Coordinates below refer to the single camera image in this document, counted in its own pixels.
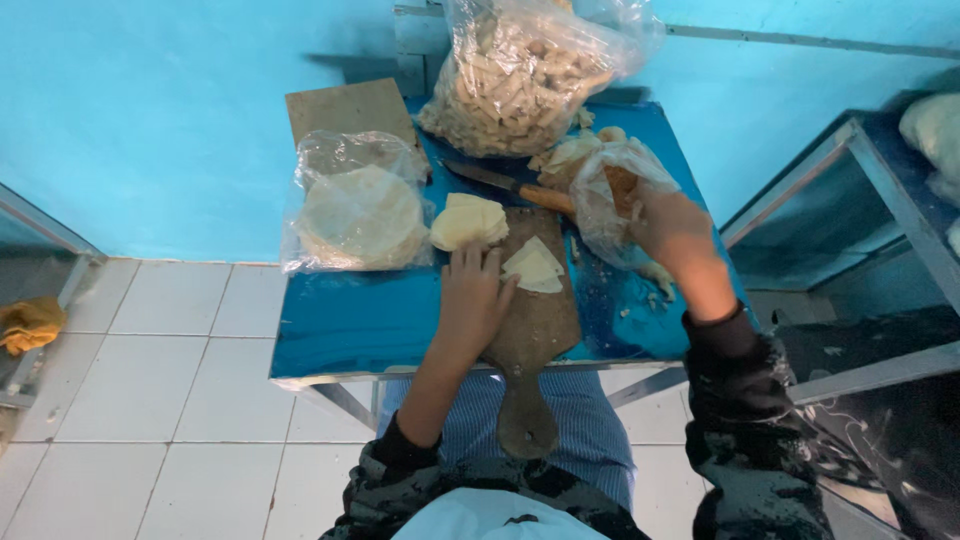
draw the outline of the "wooden knife handle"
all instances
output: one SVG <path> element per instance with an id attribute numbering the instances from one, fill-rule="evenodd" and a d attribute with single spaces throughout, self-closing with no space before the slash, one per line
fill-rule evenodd
<path id="1" fill-rule="evenodd" d="M 496 438 L 503 451 L 520 459 L 539 459 L 560 445 L 560 430 L 540 393 L 537 373 L 504 373 L 506 390 L 496 417 Z"/>
<path id="2" fill-rule="evenodd" d="M 524 184 L 520 187 L 519 195 L 520 198 L 524 200 L 542 206 L 545 209 L 556 210 L 571 219 L 576 214 L 576 211 L 573 209 L 573 200 L 570 199 L 570 196 L 556 189 Z"/>

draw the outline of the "yellow cloth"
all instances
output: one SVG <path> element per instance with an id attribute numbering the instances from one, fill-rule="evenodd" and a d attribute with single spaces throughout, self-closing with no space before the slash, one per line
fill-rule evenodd
<path id="1" fill-rule="evenodd" d="M 66 322 L 66 312 L 52 296 L 40 296 L 0 307 L 0 326 L 4 328 L 0 346 L 17 356 L 53 341 Z"/>

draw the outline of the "stack of round wrappers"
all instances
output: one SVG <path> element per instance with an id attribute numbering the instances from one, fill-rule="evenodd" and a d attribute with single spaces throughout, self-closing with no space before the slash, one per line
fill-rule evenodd
<path id="1" fill-rule="evenodd" d="M 295 227 L 303 249 L 347 270 L 402 268 L 429 235 L 415 188 L 376 165 L 319 177 Z"/>

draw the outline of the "blue metal tabletop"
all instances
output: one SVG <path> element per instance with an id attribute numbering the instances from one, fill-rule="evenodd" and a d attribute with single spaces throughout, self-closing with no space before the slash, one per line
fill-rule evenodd
<path id="1" fill-rule="evenodd" d="M 406 100 L 416 113 L 426 98 Z M 592 129 L 619 126 L 650 147 L 686 195 L 705 207 L 684 154 L 659 104 L 634 106 L 588 104 L 596 114 Z M 474 160 L 418 130 L 433 167 L 425 197 L 444 209 L 447 193 L 466 192 L 504 206 L 525 206 L 512 194 L 487 189 L 454 177 L 441 165 L 451 158 L 532 183 L 537 173 L 522 160 Z M 633 272 L 615 269 L 591 254 L 576 227 L 562 218 L 567 265 L 573 283 L 583 339 L 548 364 L 602 368 L 610 363 L 657 363 L 679 359 L 689 346 L 681 325 L 686 304 L 680 295 L 662 301 L 656 285 Z M 577 242 L 574 262 L 570 243 Z M 714 231 L 714 243 L 731 269 L 737 296 L 746 295 L 726 250 Z M 433 267 L 388 272 L 327 272 L 289 278 L 270 377 L 298 384 L 342 380 L 387 379 L 416 370 L 437 328 L 440 268 L 446 254 L 437 252 Z M 651 308 L 648 295 L 660 299 Z"/>

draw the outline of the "knife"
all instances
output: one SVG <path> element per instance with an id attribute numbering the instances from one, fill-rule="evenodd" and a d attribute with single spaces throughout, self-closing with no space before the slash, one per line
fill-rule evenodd
<path id="1" fill-rule="evenodd" d="M 573 209 L 573 201 L 570 199 L 570 196 L 555 189 L 547 189 L 539 185 L 522 184 L 507 175 L 481 169 L 473 165 L 467 165 L 466 163 L 460 163 L 459 161 L 444 160 L 444 167 L 454 174 L 476 182 L 513 191 L 513 193 L 516 193 L 525 201 L 530 201 L 545 209 L 556 210 L 570 219 L 576 217 L 576 211 Z"/>

